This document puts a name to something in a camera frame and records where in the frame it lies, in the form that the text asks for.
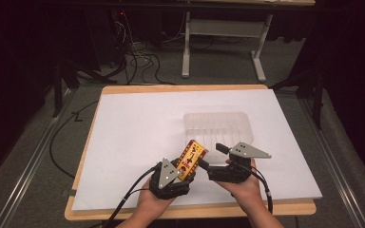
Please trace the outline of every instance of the white paper sheet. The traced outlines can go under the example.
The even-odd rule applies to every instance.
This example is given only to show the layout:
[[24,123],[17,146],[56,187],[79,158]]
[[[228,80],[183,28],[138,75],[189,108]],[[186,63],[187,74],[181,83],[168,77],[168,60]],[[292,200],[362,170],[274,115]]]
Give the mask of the white paper sheet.
[[[274,200],[321,198],[272,90],[106,94],[98,106],[72,210],[115,208],[142,173],[163,158],[181,155],[184,114],[226,111],[246,113],[254,134],[251,144],[272,155],[256,162]],[[189,197],[179,197],[173,205],[234,201],[200,168],[190,188]],[[124,208],[135,207],[138,195]]]

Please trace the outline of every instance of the cord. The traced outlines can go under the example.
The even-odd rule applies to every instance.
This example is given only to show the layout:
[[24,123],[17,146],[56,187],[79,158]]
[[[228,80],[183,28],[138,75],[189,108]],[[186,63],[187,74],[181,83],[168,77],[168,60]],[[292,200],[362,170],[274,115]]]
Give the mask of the cord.
[[49,142],[49,157],[51,158],[51,161],[52,163],[61,171],[63,172],[64,174],[66,174],[67,176],[69,176],[70,178],[72,179],[75,179],[75,176],[70,174],[67,170],[65,170],[64,168],[62,168],[57,162],[56,160],[54,159],[54,156],[53,156],[53,153],[52,153],[52,145],[53,145],[53,142],[55,140],[55,137],[58,135],[58,133],[61,131],[61,129],[70,121],[72,120],[73,117],[76,117],[75,118],[75,121],[77,120],[77,118],[79,117],[79,114],[85,110],[86,108],[90,107],[91,105],[94,105],[96,103],[98,103],[99,101],[94,101],[86,106],[84,106],[83,108],[79,109],[78,111],[76,112],[72,112],[72,115],[66,120],[64,121],[64,123],[61,124],[61,126],[55,131],[54,135],[52,136],[51,138],[51,141]]
[[115,211],[112,213],[112,215],[108,218],[108,220],[106,221],[106,223],[103,225],[103,228],[109,228],[110,227],[110,223],[112,220],[114,220],[114,218],[117,216],[117,214],[120,212],[121,208],[123,208],[125,202],[128,200],[129,196],[137,191],[140,190],[145,190],[145,189],[139,189],[139,190],[135,190],[133,191],[133,189],[135,188],[135,186],[145,177],[147,176],[149,173],[155,171],[155,169],[158,167],[158,165],[155,165],[153,167],[151,167],[149,170],[147,170],[146,172],[144,172],[136,181],[134,184],[132,184],[132,187],[126,192],[125,196],[123,197],[123,199],[120,201],[120,203],[118,204],[117,208],[115,209]]
[[251,169],[249,169],[249,168],[245,167],[244,165],[237,163],[235,161],[232,161],[232,163],[235,164],[236,166],[250,172],[254,177],[256,177],[259,181],[262,182],[263,187],[265,189],[266,198],[268,200],[268,211],[272,214],[272,212],[274,210],[274,204],[272,202],[271,191],[269,190],[268,183],[266,182],[265,177],[260,173],[260,171],[256,167],[251,166]]

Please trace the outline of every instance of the table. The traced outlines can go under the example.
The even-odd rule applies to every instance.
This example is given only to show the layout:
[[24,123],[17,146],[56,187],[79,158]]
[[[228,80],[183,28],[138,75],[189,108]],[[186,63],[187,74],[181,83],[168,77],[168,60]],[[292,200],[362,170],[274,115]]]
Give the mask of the table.
[[[121,94],[121,93],[150,93],[150,92],[168,92],[168,91],[210,91],[210,90],[239,90],[239,89],[266,89],[264,85],[154,85],[154,86],[107,86],[103,89],[102,94]],[[81,173],[84,167],[86,149],[92,133],[90,128],[86,140],[86,146],[79,164],[75,181],[72,185],[73,190],[78,189]],[[90,210],[90,211],[72,211],[74,197],[70,196],[65,210],[65,217],[68,220],[87,220],[87,219],[108,219],[112,210]],[[116,219],[127,219],[133,209],[123,209],[117,215]],[[291,200],[274,200],[274,215],[312,215],[316,212],[316,205],[312,199],[291,199]],[[210,205],[192,205],[192,206],[171,206],[161,216],[161,219],[192,219],[192,218],[235,218],[245,217],[240,207],[236,203],[220,203]]]
[[[273,1],[260,0],[200,0],[187,1],[191,2],[223,2],[223,3],[241,3],[241,4],[267,4],[270,5]],[[276,5],[291,5],[291,6],[313,6],[315,0],[290,0],[290,1],[275,1]],[[268,14],[264,21],[260,22],[242,22],[242,21],[222,21],[222,20],[202,20],[191,19],[191,12],[188,11],[185,15],[185,44],[182,57],[182,77],[189,77],[189,59],[190,59],[190,35],[220,35],[233,37],[255,37],[258,38],[258,45],[255,50],[251,50],[251,58],[256,69],[258,80],[261,83],[266,81],[265,74],[260,63],[260,53],[265,42],[266,35],[271,26],[273,14]]]

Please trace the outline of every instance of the small box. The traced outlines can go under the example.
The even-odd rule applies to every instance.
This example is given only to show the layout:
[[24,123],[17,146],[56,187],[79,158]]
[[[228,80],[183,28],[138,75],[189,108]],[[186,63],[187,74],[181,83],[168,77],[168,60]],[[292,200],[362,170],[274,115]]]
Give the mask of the small box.
[[197,143],[195,140],[191,140],[177,162],[177,170],[179,171],[178,178],[184,181],[186,177],[189,177],[195,169],[198,167],[198,159],[203,158],[208,150]]

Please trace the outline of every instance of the dark background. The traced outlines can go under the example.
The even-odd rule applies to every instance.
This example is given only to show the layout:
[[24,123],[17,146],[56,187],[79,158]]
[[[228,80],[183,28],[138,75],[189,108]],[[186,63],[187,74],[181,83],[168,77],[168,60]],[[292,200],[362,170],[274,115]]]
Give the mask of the dark background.
[[[324,56],[322,64],[324,87],[365,163],[365,1],[317,1],[317,4],[346,6],[354,12],[346,17],[328,16],[317,21],[313,16],[277,15],[267,39],[283,36],[286,42],[291,42],[310,33],[291,77],[314,67],[321,51],[328,48],[329,54]],[[161,45],[161,31],[178,30],[182,18],[170,12],[126,13],[135,28],[134,35],[155,46]],[[142,21],[149,21],[149,26]],[[107,32],[111,32],[111,26],[102,13],[48,10],[35,1],[0,1],[0,164],[26,122],[44,104],[58,61],[71,58],[97,69],[99,64],[109,64],[116,58],[104,51],[111,46]]]

